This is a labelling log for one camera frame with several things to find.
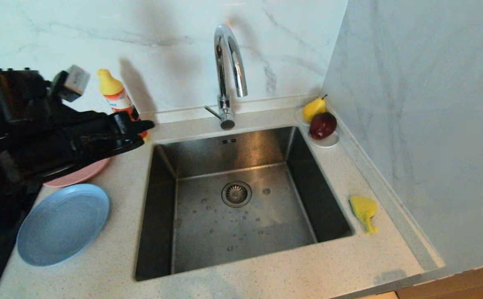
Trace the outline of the pink plastic plate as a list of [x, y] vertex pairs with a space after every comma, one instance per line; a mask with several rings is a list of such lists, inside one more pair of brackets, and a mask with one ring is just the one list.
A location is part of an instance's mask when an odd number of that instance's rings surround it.
[[62, 188], [70, 185], [75, 185], [84, 181], [87, 181], [94, 176], [98, 175], [111, 161], [111, 158], [106, 158], [101, 161], [97, 161], [85, 168], [82, 168], [71, 174], [62, 176], [49, 182], [45, 182], [44, 186], [53, 188]]

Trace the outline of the orange detergent bottle yellow cap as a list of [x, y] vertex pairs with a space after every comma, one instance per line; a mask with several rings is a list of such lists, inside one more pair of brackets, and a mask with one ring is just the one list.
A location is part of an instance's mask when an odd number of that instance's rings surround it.
[[97, 70], [97, 76], [99, 79], [100, 93], [105, 98], [111, 110], [114, 113], [126, 112], [132, 121], [141, 120], [139, 112], [135, 108], [124, 84], [114, 78], [107, 69], [101, 68]]

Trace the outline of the chrome gooseneck faucet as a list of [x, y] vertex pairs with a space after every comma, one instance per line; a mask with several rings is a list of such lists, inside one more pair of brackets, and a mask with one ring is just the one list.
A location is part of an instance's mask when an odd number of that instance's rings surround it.
[[219, 24], [215, 29], [214, 55], [217, 83], [219, 85], [217, 112], [208, 106], [204, 106], [204, 108], [220, 120], [220, 127], [222, 130], [231, 130], [235, 127], [235, 119], [230, 104], [231, 97], [227, 91], [225, 59], [230, 61], [237, 96], [247, 96], [248, 90], [243, 57], [240, 53], [238, 42], [232, 29], [225, 23]]

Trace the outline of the blue plastic plate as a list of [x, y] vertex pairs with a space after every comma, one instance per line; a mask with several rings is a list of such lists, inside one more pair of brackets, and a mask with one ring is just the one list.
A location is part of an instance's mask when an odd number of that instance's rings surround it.
[[67, 261], [101, 233], [110, 215], [110, 198], [97, 185], [60, 189], [29, 212], [17, 235], [17, 251], [28, 265], [47, 267]]

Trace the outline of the yellow fish-shaped sponge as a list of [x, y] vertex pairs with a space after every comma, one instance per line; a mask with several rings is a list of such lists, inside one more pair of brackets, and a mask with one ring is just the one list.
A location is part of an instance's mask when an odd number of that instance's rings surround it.
[[349, 197], [349, 203], [355, 217], [360, 221], [366, 233], [373, 234], [378, 232], [378, 228], [372, 225], [372, 218], [378, 211], [378, 203], [371, 198], [362, 196]]

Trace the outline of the stainless steel sink basin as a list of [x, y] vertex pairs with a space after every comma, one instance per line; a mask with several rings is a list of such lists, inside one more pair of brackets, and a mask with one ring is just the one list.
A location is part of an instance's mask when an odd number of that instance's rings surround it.
[[[243, 181], [248, 204], [223, 187]], [[154, 145], [134, 278], [140, 282], [353, 235], [298, 127]]]

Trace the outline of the round metal drain strainer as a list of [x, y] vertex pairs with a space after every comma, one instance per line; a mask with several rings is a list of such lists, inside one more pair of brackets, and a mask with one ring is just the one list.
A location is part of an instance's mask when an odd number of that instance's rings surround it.
[[251, 187], [243, 181], [228, 182], [221, 191], [221, 199], [229, 207], [241, 208], [249, 203], [252, 197]]

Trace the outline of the yellow pear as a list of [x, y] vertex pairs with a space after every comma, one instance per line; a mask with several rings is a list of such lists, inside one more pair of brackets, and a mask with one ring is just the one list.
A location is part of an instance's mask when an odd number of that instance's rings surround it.
[[327, 97], [327, 94], [321, 97], [316, 98], [315, 100], [312, 100], [310, 103], [306, 104], [302, 108], [302, 117], [306, 123], [311, 123], [312, 119], [321, 113], [326, 112], [326, 102], [325, 98]]

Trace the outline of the dark red apple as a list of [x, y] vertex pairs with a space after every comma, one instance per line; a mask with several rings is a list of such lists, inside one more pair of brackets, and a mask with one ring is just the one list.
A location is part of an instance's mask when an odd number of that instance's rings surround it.
[[329, 113], [324, 112], [316, 114], [309, 128], [309, 135], [315, 140], [322, 140], [332, 135], [337, 128], [337, 118]]

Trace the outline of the small white dish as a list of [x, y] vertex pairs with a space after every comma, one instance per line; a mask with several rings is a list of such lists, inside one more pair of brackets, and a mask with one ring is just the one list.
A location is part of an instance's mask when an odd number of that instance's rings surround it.
[[296, 121], [301, 125], [302, 131], [304, 131], [307, 136], [308, 140], [311, 144], [318, 148], [332, 148], [339, 142], [339, 133], [337, 130], [333, 132], [333, 134], [327, 136], [327, 138], [321, 139], [321, 140], [315, 140], [313, 139], [310, 134], [309, 134], [309, 128], [310, 125], [308, 122], [304, 120], [304, 117], [302, 115], [302, 108], [298, 108], [294, 114], [294, 117]]

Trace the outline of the wooden cabinet panel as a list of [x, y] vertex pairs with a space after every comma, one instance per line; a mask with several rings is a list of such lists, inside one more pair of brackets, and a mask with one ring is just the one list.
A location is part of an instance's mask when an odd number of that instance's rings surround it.
[[483, 267], [396, 291], [398, 299], [483, 299]]

